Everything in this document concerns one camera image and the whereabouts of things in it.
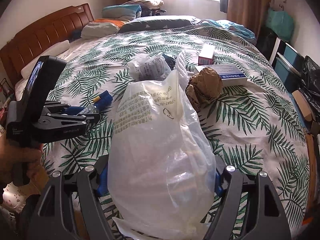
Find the wooden headboard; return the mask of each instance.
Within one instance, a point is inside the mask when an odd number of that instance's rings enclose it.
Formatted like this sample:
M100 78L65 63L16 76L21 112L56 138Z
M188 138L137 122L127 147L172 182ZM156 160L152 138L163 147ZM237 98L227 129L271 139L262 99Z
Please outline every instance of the wooden headboard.
M1 50L0 58L14 86L20 71L47 48L64 41L73 30L83 28L93 17L89 4L69 6L53 12L19 31Z

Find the white box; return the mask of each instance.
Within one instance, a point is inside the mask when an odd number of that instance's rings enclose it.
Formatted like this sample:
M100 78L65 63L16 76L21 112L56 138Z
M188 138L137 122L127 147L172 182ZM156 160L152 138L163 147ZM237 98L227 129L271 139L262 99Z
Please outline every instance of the white box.
M218 73L224 87L245 85L247 82L247 77L234 64L195 66L193 69L194 75L198 74L205 67L213 68Z
M198 57L198 65L201 66L213 64L214 50L214 45L204 44Z

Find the wall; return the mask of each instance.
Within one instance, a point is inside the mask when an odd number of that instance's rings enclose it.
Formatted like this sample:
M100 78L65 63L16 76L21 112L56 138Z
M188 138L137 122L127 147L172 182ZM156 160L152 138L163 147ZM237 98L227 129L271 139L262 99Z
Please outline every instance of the wall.
M199 19L222 20L227 14L220 11L220 3L213 0L163 0L165 15L192 15Z
M103 7L113 5L114 0L12 0L0 18L0 48L15 34L34 21L59 9L89 3L93 17L101 17ZM6 77L0 62L0 79Z
M310 56L320 65L320 24L306 0L275 0L282 3L284 10L292 16L295 23L290 44L303 56Z

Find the gray pillow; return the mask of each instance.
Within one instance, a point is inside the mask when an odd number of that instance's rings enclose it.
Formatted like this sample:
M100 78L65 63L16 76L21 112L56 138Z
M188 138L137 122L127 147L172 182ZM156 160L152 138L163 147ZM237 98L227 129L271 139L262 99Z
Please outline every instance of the gray pillow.
M196 25L200 19L187 15L159 15L136 18L121 27L118 33L181 28Z

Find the crumpled brown paper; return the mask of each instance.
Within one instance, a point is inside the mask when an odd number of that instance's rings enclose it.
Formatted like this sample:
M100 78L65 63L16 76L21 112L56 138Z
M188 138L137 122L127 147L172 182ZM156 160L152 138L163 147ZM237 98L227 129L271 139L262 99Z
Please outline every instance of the crumpled brown paper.
M186 88L187 97L198 112L201 107L216 100L222 92L222 80L212 68L204 68L189 80Z

